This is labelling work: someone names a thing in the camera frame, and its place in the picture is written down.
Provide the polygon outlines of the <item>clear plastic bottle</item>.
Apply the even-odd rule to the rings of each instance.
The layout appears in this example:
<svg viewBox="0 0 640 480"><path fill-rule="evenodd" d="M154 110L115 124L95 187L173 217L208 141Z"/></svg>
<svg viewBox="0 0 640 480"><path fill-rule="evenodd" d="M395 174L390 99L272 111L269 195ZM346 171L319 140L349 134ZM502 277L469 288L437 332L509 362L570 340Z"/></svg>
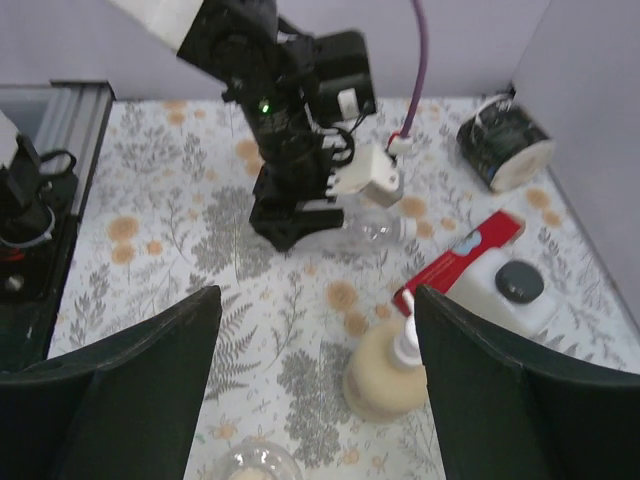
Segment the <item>clear plastic bottle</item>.
<svg viewBox="0 0 640 480"><path fill-rule="evenodd" d="M268 441L250 441L223 454L204 479L303 480L304 476L296 460L282 446Z"/></svg>
<svg viewBox="0 0 640 480"><path fill-rule="evenodd" d="M417 238L417 220L388 211L367 210L345 217L343 230L349 246L358 249L404 245Z"/></svg>

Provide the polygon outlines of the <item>white bottle black cap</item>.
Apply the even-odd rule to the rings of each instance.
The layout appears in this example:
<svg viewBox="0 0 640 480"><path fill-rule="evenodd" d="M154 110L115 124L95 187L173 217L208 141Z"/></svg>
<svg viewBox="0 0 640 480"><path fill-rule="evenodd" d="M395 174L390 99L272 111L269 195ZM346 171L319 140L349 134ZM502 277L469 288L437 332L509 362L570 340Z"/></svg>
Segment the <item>white bottle black cap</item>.
<svg viewBox="0 0 640 480"><path fill-rule="evenodd" d="M523 337L541 332L558 312L561 296L532 264L489 249L446 292L469 312Z"/></svg>

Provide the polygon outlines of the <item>red toothpaste box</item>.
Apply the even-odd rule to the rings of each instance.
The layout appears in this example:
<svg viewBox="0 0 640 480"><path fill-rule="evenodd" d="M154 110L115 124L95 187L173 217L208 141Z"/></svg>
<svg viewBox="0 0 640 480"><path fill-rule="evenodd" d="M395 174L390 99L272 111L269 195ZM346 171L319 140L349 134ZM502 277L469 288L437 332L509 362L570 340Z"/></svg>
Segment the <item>red toothpaste box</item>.
<svg viewBox="0 0 640 480"><path fill-rule="evenodd" d="M405 290L414 294L418 286L428 285L440 293L446 293L464 270L482 254L514 242L525 229L526 221L523 218L506 210L497 210L400 287L393 295L393 305L407 317L409 307L402 297Z"/></svg>

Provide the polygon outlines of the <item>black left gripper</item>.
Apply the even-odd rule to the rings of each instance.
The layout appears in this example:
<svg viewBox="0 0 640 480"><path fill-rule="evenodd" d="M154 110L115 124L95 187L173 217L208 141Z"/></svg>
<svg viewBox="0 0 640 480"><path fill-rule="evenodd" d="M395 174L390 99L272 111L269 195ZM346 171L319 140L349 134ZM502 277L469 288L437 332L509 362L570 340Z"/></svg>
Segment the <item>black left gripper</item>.
<svg viewBox="0 0 640 480"><path fill-rule="evenodd" d="M323 196L331 160L323 132L376 111L364 35L346 30L303 34L280 42L246 32L219 40L219 65L234 101L259 147L264 171L249 223L276 251L301 239L341 228L339 208L303 210L296 202Z"/></svg>

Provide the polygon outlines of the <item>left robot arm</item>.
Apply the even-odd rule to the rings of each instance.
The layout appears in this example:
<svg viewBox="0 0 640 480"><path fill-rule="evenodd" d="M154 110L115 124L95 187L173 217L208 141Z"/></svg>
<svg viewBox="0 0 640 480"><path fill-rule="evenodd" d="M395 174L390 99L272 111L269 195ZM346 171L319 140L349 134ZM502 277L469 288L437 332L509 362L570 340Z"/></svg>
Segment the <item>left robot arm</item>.
<svg viewBox="0 0 640 480"><path fill-rule="evenodd" d="M249 223L277 251L345 226L327 182L355 154L339 126L376 110L364 36L314 37L277 13L273 1L117 1L115 7L176 56L224 83L241 108L264 164Z"/></svg>

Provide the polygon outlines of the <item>black patterned box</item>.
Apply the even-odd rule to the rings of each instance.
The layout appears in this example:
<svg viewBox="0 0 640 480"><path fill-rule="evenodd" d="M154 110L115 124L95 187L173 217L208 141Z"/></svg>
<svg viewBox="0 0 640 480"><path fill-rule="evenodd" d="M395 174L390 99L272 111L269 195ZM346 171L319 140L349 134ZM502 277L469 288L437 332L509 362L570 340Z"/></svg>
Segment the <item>black patterned box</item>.
<svg viewBox="0 0 640 480"><path fill-rule="evenodd" d="M486 99L460 126L462 157L494 193L529 181L552 160L556 142L509 94Z"/></svg>

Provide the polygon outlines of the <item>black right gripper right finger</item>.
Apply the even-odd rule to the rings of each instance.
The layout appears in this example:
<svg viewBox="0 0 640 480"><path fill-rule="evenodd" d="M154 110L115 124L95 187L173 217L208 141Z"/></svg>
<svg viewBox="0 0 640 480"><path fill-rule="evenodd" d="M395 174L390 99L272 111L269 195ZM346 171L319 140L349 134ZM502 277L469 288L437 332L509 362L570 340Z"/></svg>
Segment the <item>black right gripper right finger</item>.
<svg viewBox="0 0 640 480"><path fill-rule="evenodd" d="M427 286L415 321L447 478L638 478L638 375L548 349Z"/></svg>

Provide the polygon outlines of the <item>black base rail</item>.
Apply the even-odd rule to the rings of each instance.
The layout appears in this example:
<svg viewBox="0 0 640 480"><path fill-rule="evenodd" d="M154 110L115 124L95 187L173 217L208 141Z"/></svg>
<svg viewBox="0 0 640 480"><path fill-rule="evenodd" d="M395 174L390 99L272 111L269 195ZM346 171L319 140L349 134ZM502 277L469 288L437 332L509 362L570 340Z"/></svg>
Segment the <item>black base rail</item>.
<svg viewBox="0 0 640 480"><path fill-rule="evenodd" d="M105 83L1 89L1 370L47 357L114 101Z"/></svg>

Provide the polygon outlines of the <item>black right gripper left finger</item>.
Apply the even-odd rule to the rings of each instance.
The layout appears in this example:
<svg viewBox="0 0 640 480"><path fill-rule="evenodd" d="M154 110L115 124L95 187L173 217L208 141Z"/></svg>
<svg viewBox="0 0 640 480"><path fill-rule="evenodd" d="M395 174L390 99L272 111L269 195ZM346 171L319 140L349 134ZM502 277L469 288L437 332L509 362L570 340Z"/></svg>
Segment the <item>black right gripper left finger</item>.
<svg viewBox="0 0 640 480"><path fill-rule="evenodd" d="M221 290L207 286L116 334L2 374L2 478L182 478L221 314Z"/></svg>

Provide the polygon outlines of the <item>beige pump lotion bottle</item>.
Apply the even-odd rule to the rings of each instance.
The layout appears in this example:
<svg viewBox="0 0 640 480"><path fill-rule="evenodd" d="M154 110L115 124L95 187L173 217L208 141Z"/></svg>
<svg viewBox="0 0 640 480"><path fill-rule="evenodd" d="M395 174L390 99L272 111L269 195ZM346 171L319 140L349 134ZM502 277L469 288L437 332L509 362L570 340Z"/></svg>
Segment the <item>beige pump lotion bottle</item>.
<svg viewBox="0 0 640 480"><path fill-rule="evenodd" d="M390 423L423 408L428 399L414 317L414 298L404 290L404 320L388 320L367 331L343 374L343 394L358 417Z"/></svg>

